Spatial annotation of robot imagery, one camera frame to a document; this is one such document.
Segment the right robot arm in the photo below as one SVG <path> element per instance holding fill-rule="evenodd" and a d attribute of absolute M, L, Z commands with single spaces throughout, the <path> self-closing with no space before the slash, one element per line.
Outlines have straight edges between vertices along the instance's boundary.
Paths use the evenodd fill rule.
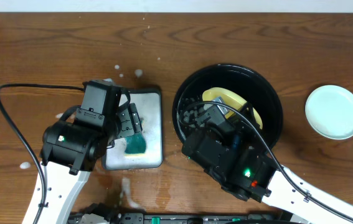
<path fill-rule="evenodd" d="M 224 103 L 207 105 L 197 116 L 184 110 L 178 122 L 193 131 L 182 153 L 200 165 L 221 189 L 239 200 L 280 208 L 310 223 L 353 223 L 350 205 L 309 184 L 280 164 L 260 134 L 251 104 L 226 118 Z"/>

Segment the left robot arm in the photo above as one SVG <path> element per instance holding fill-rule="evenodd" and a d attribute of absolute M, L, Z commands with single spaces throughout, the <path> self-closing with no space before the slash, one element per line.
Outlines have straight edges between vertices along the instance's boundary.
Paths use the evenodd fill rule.
<path fill-rule="evenodd" d="M 116 139 L 141 132 L 136 105 L 121 106 L 116 114 L 116 129 L 111 132 L 85 123 L 70 123 L 73 114 L 84 112 L 80 106 L 69 108 L 43 135 L 42 158 L 35 191 L 24 216 L 24 223 L 82 223 L 94 216 L 101 223 L 118 223 L 119 217 L 102 203 L 94 203 L 81 213 L 71 209 L 87 183 L 97 160 L 106 154 Z"/>

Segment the light blue plate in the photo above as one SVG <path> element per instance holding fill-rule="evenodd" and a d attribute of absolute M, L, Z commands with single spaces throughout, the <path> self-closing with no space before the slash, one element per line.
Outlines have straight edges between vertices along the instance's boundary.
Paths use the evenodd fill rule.
<path fill-rule="evenodd" d="M 305 103 L 309 125 L 318 134 L 333 140 L 353 137 L 353 93 L 337 85 L 313 90 Z"/>

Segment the green yellow sponge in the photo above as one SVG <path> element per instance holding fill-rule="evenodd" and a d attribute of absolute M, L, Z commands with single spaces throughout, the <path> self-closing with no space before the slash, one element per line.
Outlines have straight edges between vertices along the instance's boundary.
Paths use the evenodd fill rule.
<path fill-rule="evenodd" d="M 125 154 L 135 156 L 146 152 L 146 141 L 141 133 L 134 134 L 125 138 L 126 149 Z"/>

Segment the yellow plate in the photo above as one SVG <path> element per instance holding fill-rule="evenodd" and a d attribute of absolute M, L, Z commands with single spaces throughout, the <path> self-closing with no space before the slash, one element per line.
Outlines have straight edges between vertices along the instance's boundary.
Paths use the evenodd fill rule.
<path fill-rule="evenodd" d="M 210 88 L 203 92 L 202 100 L 221 102 L 233 107 L 236 110 L 239 110 L 241 113 L 247 112 L 249 115 L 253 115 L 255 122 L 259 125 L 259 128 L 263 129 L 262 119 L 256 109 L 250 109 L 250 106 L 247 105 L 247 108 L 243 110 L 243 106 L 247 103 L 247 100 L 230 90 L 221 87 Z"/>

